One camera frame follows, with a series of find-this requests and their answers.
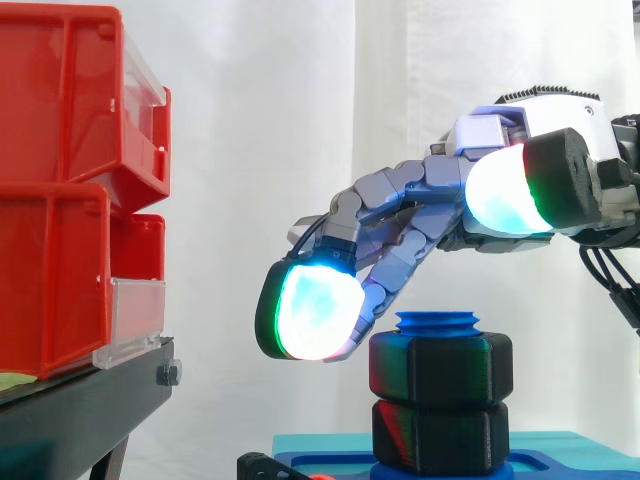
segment teal platform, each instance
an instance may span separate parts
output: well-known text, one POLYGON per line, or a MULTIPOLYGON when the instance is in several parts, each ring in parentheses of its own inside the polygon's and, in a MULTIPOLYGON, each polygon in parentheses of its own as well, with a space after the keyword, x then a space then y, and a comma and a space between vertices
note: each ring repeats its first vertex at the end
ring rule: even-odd
MULTIPOLYGON (((571 432, 512 433, 510 441, 512 450, 535 450, 572 469, 640 472, 640 458, 628 457, 571 432)), ((371 449, 371 434, 278 435, 273 440, 274 456, 286 452, 370 452, 371 449)), ((512 466, 516 472, 532 471, 517 462, 512 462, 512 466)), ((305 464, 296 466, 296 470, 305 475, 333 476, 361 474, 371 467, 372 463, 305 464)))

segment stacked hex nuts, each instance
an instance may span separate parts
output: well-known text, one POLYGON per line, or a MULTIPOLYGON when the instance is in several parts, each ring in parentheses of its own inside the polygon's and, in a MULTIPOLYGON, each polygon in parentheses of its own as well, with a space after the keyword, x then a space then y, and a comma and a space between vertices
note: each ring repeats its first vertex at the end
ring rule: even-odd
POLYGON ((504 400, 513 390, 511 340, 482 333, 371 337, 373 452, 416 475, 480 476, 509 455, 504 400))

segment black shelf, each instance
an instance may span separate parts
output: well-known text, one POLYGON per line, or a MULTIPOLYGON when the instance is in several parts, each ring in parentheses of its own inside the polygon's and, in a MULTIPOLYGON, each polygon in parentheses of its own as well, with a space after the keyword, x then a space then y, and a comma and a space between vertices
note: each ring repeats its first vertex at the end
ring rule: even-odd
POLYGON ((0 479, 119 477, 126 441, 171 397, 172 339, 110 370, 94 367, 0 393, 0 479))

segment glowing fingertip sensor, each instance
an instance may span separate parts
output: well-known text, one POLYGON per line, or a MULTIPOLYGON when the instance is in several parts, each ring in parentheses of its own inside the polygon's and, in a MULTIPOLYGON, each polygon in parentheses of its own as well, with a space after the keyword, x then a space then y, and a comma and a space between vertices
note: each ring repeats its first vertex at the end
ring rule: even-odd
POLYGON ((534 234, 553 229, 536 207, 524 168, 524 145, 490 153, 476 163, 466 183, 466 201, 475 219, 491 230, 534 234))
POLYGON ((256 338, 273 358, 322 360, 350 338, 364 302, 358 280, 330 265, 284 259, 271 267, 256 338))

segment yellow object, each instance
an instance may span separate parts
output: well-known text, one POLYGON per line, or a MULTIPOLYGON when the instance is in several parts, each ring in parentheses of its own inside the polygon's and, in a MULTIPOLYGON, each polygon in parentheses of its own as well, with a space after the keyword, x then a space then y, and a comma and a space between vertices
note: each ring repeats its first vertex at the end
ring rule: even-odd
POLYGON ((34 377, 33 375, 24 375, 23 373, 0 373, 0 392, 17 385, 33 383, 37 379, 38 377, 34 377))

